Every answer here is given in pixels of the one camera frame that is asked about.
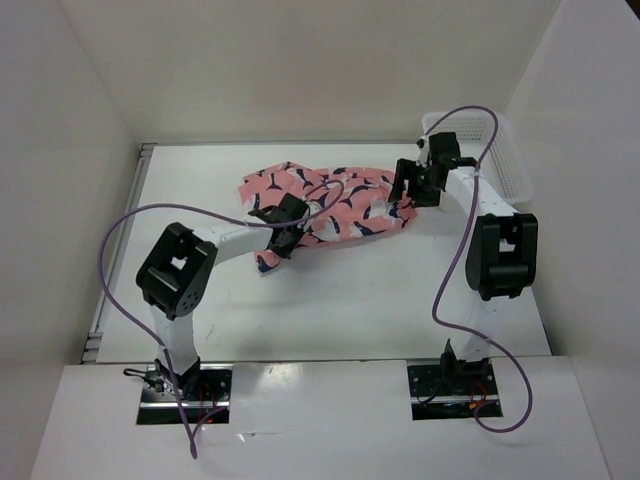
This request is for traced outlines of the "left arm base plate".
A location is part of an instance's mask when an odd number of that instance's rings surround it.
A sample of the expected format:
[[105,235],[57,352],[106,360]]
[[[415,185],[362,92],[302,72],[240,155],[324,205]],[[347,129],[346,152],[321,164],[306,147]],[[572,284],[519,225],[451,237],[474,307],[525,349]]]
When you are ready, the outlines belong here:
[[[201,420],[205,425],[229,423],[232,371],[231,364],[204,363],[195,383],[180,388],[181,403],[190,425]],[[182,423],[172,385],[163,379],[155,365],[146,365],[144,370],[125,368],[123,374],[142,381],[137,425]]]

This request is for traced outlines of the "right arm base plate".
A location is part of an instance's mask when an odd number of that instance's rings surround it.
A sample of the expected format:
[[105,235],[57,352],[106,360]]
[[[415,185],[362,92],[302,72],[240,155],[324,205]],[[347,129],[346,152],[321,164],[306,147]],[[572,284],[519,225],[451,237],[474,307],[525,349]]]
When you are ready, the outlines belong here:
[[408,363],[408,388],[413,421],[473,419],[503,416],[491,365],[475,379],[443,380],[442,368],[434,361]]

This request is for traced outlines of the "pink shark print shorts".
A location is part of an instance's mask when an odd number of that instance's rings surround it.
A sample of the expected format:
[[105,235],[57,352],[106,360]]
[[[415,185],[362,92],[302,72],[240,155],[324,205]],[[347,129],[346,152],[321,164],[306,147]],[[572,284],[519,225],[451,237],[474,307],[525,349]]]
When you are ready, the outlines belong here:
[[393,181],[392,171],[379,168],[312,169],[287,161],[246,175],[238,193],[248,211],[275,207],[287,193],[310,201],[322,214],[297,247],[320,248],[408,227],[417,212],[406,196],[388,200]]

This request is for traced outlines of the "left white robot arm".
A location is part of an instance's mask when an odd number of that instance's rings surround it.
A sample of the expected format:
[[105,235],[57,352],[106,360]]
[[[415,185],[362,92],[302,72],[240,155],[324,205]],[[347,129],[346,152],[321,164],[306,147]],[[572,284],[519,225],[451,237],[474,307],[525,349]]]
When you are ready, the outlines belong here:
[[248,253],[287,258],[298,245],[314,210],[285,194],[276,206],[255,209],[239,223],[192,230],[168,225],[136,275],[136,285],[154,318],[160,345],[155,360],[163,389],[185,400],[200,385],[201,359],[194,343],[193,313],[203,300],[215,266]]

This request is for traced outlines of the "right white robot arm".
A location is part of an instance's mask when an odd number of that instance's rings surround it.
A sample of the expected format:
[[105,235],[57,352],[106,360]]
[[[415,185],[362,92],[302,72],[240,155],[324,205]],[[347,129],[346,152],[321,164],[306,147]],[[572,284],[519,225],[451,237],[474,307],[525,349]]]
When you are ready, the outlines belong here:
[[538,221],[497,193],[482,176],[481,159],[462,155],[455,133],[433,134],[418,146],[417,159],[397,161],[389,199],[437,207],[448,195],[467,217],[454,260],[464,264],[471,303],[466,316],[449,326],[454,334],[438,370],[440,385],[460,393],[487,374],[491,342],[507,305],[533,283]]

